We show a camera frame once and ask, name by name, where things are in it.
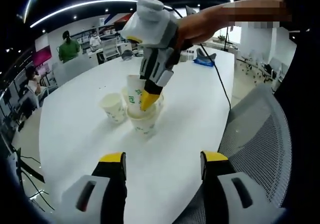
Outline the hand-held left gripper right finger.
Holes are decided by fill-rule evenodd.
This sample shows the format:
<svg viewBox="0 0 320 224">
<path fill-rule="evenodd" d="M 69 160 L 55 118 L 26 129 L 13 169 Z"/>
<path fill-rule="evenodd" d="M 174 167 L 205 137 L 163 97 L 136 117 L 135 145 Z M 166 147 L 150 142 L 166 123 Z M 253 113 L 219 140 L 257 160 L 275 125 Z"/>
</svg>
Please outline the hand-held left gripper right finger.
<svg viewBox="0 0 320 224">
<path fill-rule="evenodd" d="M 202 195 L 206 223 L 278 223 L 284 208 L 275 207 L 262 186 L 236 172 L 221 153 L 202 151 Z"/>
</svg>

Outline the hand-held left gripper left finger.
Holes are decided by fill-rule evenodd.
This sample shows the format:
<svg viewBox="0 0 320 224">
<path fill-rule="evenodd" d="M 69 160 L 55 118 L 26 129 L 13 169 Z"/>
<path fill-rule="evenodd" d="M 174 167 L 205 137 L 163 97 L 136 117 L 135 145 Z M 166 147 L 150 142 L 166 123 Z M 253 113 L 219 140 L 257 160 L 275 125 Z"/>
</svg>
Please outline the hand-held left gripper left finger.
<svg viewBox="0 0 320 224">
<path fill-rule="evenodd" d="M 57 223 L 124 223 L 126 153 L 103 156 L 90 175 L 64 193 L 55 210 Z"/>
</svg>

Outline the person's right hand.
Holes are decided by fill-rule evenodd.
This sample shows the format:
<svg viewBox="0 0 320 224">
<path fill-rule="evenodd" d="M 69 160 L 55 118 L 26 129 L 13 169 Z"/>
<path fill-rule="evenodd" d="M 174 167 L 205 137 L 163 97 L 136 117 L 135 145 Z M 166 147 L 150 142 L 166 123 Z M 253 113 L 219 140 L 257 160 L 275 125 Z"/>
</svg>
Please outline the person's right hand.
<svg viewBox="0 0 320 224">
<path fill-rule="evenodd" d="M 181 50 L 184 42 L 199 44 L 211 38 L 220 28 L 220 22 L 216 17 L 218 9 L 218 6 L 210 7 L 179 19 L 175 49 Z"/>
</svg>

